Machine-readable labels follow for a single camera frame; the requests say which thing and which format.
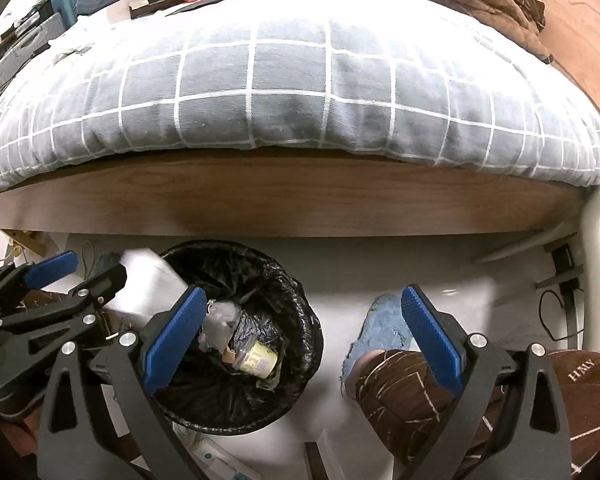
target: trash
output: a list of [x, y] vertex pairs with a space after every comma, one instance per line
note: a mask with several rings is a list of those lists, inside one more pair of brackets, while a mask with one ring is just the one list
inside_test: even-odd
[[285, 415], [322, 357], [320, 323], [302, 285], [272, 258], [232, 242], [194, 240], [162, 257], [187, 285], [240, 306], [231, 350], [239, 353], [254, 336], [277, 355], [270, 375], [261, 379], [235, 370], [229, 352], [203, 352], [194, 342], [170, 386], [155, 394], [163, 412], [191, 430], [222, 435], [250, 433]]
[[170, 310], [187, 290], [187, 284], [149, 249], [125, 251], [120, 262], [126, 268], [126, 284], [105, 308], [128, 319], [135, 330], [154, 314]]
[[238, 350], [234, 369], [255, 375], [261, 379], [269, 377], [278, 362], [278, 354], [269, 350], [252, 335], [247, 343]]
[[209, 300], [208, 311], [198, 336], [200, 349], [203, 352], [215, 349], [223, 354], [234, 336], [241, 312], [242, 309], [233, 301]]
[[227, 363], [228, 365], [232, 365], [235, 363], [235, 351], [227, 348], [222, 353], [222, 362]]

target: bed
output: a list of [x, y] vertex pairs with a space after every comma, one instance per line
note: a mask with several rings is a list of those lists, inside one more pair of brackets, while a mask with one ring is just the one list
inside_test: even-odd
[[226, 1], [81, 26], [0, 98], [1, 228], [532, 230], [600, 183], [587, 95], [427, 0]]

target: gray plaid bedsheet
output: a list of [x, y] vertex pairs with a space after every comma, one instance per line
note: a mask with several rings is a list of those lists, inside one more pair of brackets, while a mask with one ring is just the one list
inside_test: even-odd
[[114, 153], [271, 145], [600, 182], [587, 97], [427, 0], [227, 0], [56, 47], [0, 97], [0, 190]]

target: slipper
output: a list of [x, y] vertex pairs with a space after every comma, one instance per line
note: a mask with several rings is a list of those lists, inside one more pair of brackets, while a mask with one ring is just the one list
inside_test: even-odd
[[356, 399], [354, 399], [353, 397], [350, 397], [349, 394], [347, 393], [347, 389], [345, 388], [345, 385], [344, 385], [344, 379], [340, 381], [340, 395], [342, 396], [342, 398], [344, 400], [346, 400], [352, 406], [358, 405], [358, 401]]
[[366, 314], [360, 337], [354, 341], [342, 364], [340, 379], [344, 382], [356, 360], [372, 350], [408, 350], [411, 331], [402, 317], [400, 298], [383, 294], [374, 301]]

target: black garbage bag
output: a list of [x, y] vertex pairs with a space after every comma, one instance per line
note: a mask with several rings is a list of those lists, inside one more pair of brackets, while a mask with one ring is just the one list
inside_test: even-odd
[[322, 358], [320, 322], [302, 285], [277, 261], [237, 243], [194, 240], [161, 256], [210, 300], [240, 305], [234, 348], [255, 333], [283, 359], [280, 382], [269, 391], [257, 386], [257, 377], [224, 364], [218, 352], [202, 352], [195, 339], [171, 384], [155, 394], [164, 413], [192, 430], [220, 435], [251, 433], [285, 415]]

